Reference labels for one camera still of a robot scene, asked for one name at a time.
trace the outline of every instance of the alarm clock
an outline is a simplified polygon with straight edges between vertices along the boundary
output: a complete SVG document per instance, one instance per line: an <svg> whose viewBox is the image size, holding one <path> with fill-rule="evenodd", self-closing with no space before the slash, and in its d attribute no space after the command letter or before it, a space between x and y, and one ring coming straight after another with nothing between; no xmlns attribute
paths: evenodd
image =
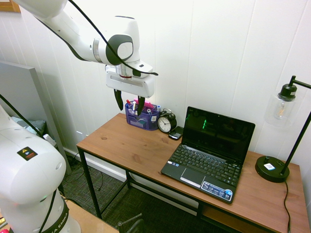
<svg viewBox="0 0 311 233"><path fill-rule="evenodd" d="M170 109L164 108L160 113L159 119L157 120L157 125L162 132L169 133L177 126L175 114Z"/></svg>

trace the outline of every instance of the black laptop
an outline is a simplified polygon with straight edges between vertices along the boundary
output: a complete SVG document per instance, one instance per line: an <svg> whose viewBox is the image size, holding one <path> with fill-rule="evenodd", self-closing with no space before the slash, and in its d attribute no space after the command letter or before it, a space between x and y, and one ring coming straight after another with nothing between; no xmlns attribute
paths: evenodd
<svg viewBox="0 0 311 233"><path fill-rule="evenodd" d="M255 124L188 107L181 144L162 174L232 203Z"/></svg>

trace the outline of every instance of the desk top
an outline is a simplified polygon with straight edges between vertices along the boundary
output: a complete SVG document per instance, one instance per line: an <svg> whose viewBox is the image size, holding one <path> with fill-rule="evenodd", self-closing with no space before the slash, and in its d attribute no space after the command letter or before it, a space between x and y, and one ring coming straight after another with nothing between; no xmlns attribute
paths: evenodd
<svg viewBox="0 0 311 233"><path fill-rule="evenodd" d="M126 123L124 114L118 114L77 147L272 231L287 232L288 215L283 205L286 186L266 181L256 173L255 163L261 154L247 153L233 203L227 204L161 174L180 142L159 130L133 127ZM286 206L291 214L291 232L309 232L300 168L290 164L289 169Z"/></svg>
<svg viewBox="0 0 311 233"><path fill-rule="evenodd" d="M67 200L66 203L69 207L69 214L79 223L82 233L119 233L117 229L111 227L101 219L90 214L88 211L82 209L73 202ZM10 226L6 225L2 229L0 229L0 231L4 229L9 230Z"/></svg>

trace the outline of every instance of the dark carpet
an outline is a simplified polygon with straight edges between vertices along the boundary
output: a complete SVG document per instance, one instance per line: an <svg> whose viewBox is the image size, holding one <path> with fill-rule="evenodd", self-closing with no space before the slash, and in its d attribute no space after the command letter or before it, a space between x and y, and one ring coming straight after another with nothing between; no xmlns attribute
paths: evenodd
<svg viewBox="0 0 311 233"><path fill-rule="evenodd" d="M66 198L75 200L85 210L96 215L93 200L84 176L81 163L75 161L72 174L62 182ZM100 208L108 201L122 182L89 167ZM228 233L177 207L149 194L127 186L102 214L111 226L142 213L147 233Z"/></svg>

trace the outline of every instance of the lower shelf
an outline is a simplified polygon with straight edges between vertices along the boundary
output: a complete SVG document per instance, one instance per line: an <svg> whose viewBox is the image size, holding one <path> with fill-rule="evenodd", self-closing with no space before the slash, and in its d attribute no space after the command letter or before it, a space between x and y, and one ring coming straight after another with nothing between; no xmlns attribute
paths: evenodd
<svg viewBox="0 0 311 233"><path fill-rule="evenodd" d="M202 209L202 219L208 221L218 227L233 233L266 233L271 232L256 227L250 223L240 220L232 215L216 210L213 207L204 206Z"/></svg>

